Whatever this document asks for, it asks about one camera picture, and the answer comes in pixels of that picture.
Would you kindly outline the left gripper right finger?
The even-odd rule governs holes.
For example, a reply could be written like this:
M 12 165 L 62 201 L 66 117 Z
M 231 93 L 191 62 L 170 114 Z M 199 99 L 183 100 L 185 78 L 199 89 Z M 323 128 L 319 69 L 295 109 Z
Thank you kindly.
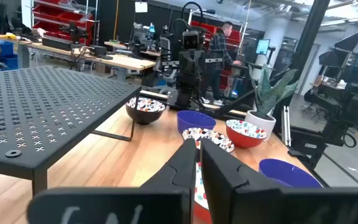
M 209 139 L 200 159 L 213 224 L 358 224 L 358 188 L 286 187 Z

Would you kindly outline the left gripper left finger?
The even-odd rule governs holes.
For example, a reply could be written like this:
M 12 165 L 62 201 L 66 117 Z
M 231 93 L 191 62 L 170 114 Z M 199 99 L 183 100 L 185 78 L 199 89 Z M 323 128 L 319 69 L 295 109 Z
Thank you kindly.
M 27 207 L 29 224 L 190 224 L 197 148 L 187 139 L 140 187 L 60 187 Z

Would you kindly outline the red floral plate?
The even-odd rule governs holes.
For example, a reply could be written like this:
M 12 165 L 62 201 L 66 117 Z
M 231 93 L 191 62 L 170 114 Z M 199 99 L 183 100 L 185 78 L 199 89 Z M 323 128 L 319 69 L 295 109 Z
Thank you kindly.
M 209 213 L 208 201 L 203 185 L 201 163 L 196 163 L 196 179 L 195 179 L 195 194 L 194 194 L 194 213 L 195 215 L 207 224 L 212 224 L 211 215 Z

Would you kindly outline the red floral mini bowl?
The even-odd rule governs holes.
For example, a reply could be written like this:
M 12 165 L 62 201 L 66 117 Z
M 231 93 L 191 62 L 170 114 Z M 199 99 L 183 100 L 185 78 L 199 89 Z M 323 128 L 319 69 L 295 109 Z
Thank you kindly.
M 267 138 L 262 128 L 238 119 L 226 121 L 226 134 L 236 147 L 243 149 L 256 147 Z

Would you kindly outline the black floral mini bowl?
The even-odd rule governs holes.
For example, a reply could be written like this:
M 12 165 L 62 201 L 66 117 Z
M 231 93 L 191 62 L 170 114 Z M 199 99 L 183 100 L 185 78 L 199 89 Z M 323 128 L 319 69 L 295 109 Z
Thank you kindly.
M 141 125 L 147 125 L 158 120 L 166 106 L 150 98 L 133 97 L 126 103 L 126 111 L 130 118 L 132 118 L 136 123 Z
M 182 138 L 195 140 L 196 148 L 201 149 L 201 139 L 206 138 L 228 153 L 235 149 L 234 143 L 225 135 L 206 128 L 188 128 L 182 132 Z

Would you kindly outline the blue mini bowl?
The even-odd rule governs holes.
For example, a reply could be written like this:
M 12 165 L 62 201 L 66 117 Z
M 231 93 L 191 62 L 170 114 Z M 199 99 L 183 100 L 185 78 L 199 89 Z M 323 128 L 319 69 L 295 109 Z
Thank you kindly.
M 177 113 L 177 129 L 179 133 L 189 128 L 214 129 L 215 125 L 215 119 L 198 111 L 182 110 Z

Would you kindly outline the blue plate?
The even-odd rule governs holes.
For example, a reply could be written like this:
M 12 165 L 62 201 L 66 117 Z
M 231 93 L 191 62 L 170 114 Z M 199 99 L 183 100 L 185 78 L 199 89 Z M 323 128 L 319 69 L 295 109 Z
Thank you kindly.
M 322 188 L 323 186 L 303 169 L 278 159 L 263 159 L 259 162 L 259 172 L 287 187 Z

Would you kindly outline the person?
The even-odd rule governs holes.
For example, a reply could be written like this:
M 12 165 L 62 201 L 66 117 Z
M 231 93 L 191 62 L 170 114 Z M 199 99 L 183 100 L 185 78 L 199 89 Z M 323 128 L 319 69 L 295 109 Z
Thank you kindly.
M 233 60 L 229 55 L 226 47 L 226 38 L 229 37 L 232 33 L 233 24 L 229 21 L 225 22 L 222 27 L 213 35 L 213 40 L 209 44 L 210 50 L 222 50 L 223 51 L 223 62 L 226 64 L 235 64 L 241 65 L 242 63 L 239 60 Z M 207 75 L 204 79 L 204 82 L 201 86 L 201 99 L 205 103 L 210 103 L 210 101 L 206 98 L 206 90 L 209 86 L 211 86 L 213 91 L 213 104 L 222 106 L 223 101 L 221 100 L 219 93 L 219 84 L 220 84 L 220 70 L 212 69 L 212 72 Z

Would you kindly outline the red bin storage rack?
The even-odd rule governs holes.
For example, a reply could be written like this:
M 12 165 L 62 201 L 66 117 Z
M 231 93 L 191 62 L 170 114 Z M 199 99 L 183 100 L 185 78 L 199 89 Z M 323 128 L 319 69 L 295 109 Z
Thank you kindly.
M 190 22 L 191 26 L 202 27 L 213 34 L 217 33 L 217 31 L 221 28 L 222 24 L 223 23 L 220 21 L 216 22 L 216 26 L 214 24 L 208 24 L 204 22 L 200 23 L 198 21 Z M 241 43 L 241 35 L 242 35 L 241 27 L 234 26 L 231 35 L 229 37 L 226 37 L 226 47 L 233 60 L 237 57 L 235 52 L 239 50 L 239 46 Z M 225 90 L 227 88 L 228 78 L 230 77 L 230 75 L 231 75 L 231 67 L 225 65 L 225 69 L 221 72 L 221 76 L 220 76 L 220 84 L 219 84 L 220 90 Z
M 97 9 L 85 1 L 32 0 L 33 28 L 55 41 L 70 43 L 77 38 L 81 44 L 92 44 Z

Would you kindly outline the wooden workbench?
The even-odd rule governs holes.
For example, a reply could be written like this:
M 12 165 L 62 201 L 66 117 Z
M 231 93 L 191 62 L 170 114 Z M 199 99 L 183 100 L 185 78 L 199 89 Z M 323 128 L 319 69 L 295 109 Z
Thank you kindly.
M 19 36 L 15 36 L 13 34 L 11 35 L 11 37 L 9 37 L 8 35 L 0 34 L 0 39 L 4 39 L 6 41 L 18 44 L 17 54 L 19 57 L 19 68 L 29 67 L 29 49 L 35 49 L 41 51 L 43 54 L 52 54 L 56 58 L 65 58 L 67 60 L 72 59 L 71 56 L 78 56 L 77 61 L 92 61 L 94 63 L 100 63 L 103 65 L 110 66 L 112 68 L 116 68 L 117 79 L 120 81 L 124 81 L 126 79 L 127 70 L 137 70 L 141 72 L 156 65 L 156 63 L 153 61 L 141 60 L 118 54 L 112 55 L 111 60 L 94 57 L 90 55 L 87 50 L 80 55 L 80 50 L 74 50 L 74 52 L 71 53 L 70 51 L 44 46 L 41 43 L 24 41 L 21 40 Z
M 119 44 L 118 42 L 105 41 L 104 45 L 112 47 L 113 51 L 117 51 L 117 50 L 127 51 L 127 52 L 132 51 L 129 47 L 125 46 L 124 44 Z M 159 57 L 160 52 L 146 50 L 146 51 L 140 51 L 140 55 L 149 55 L 152 57 Z

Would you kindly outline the computer monitor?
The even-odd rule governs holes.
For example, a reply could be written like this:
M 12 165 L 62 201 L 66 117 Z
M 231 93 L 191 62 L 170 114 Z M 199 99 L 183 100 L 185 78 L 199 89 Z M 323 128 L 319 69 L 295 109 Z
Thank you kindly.
M 259 39 L 256 47 L 256 54 L 266 55 L 269 50 L 270 39 Z

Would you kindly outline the snake plant in white pot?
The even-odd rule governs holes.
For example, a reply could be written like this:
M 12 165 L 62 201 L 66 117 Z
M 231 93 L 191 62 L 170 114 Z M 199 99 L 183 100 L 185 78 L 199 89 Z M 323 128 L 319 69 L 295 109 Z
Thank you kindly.
M 245 121 L 262 128 L 267 133 L 265 141 L 269 140 L 277 121 L 270 115 L 270 112 L 282 100 L 294 94 L 297 82 L 292 84 L 290 84 L 290 82 L 293 80 L 297 71 L 297 69 L 286 71 L 276 84 L 271 85 L 269 81 L 269 68 L 263 65 L 258 84 L 255 83 L 252 77 L 250 78 L 251 85 L 255 92 L 255 108 L 247 112 Z

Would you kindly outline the silver aluminium extrusion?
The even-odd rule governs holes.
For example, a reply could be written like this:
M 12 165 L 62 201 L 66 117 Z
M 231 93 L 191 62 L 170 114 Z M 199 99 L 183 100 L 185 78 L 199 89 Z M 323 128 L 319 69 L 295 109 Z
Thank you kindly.
M 291 146 L 290 114 L 288 106 L 284 106 L 282 112 L 282 141 L 286 146 Z

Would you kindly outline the black studio softbox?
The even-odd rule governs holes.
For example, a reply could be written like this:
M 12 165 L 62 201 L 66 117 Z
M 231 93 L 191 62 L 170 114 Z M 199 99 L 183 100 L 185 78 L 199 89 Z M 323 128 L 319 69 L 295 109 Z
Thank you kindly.
M 336 42 L 334 46 L 335 48 L 352 52 L 357 44 L 358 44 L 358 32 L 341 39 L 339 42 Z
M 348 52 L 341 50 L 325 52 L 319 56 L 319 64 L 330 67 L 342 67 L 348 54 Z

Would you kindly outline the black perforated metal shelf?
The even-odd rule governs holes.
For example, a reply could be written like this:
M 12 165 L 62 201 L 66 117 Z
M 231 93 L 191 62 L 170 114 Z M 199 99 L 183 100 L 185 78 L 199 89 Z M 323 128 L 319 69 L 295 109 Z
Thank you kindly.
M 140 90 L 53 66 L 0 71 L 0 174 L 45 190 L 48 168 Z

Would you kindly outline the blue storage bins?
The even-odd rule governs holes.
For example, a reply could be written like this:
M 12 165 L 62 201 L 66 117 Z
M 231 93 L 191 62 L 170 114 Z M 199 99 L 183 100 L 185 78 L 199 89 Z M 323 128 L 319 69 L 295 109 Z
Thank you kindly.
M 2 70 L 12 70 L 18 68 L 17 55 L 14 53 L 12 42 L 0 42 L 0 62 L 4 65 Z

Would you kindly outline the black rig upright post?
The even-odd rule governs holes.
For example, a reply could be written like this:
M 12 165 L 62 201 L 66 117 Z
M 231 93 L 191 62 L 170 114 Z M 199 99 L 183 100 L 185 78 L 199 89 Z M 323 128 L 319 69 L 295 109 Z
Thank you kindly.
M 300 78 L 326 10 L 329 6 L 329 2 L 330 0 L 314 0 L 303 32 L 301 33 L 296 52 L 293 56 L 291 68 L 297 69 L 297 72 L 295 73 L 290 84 L 297 82 Z

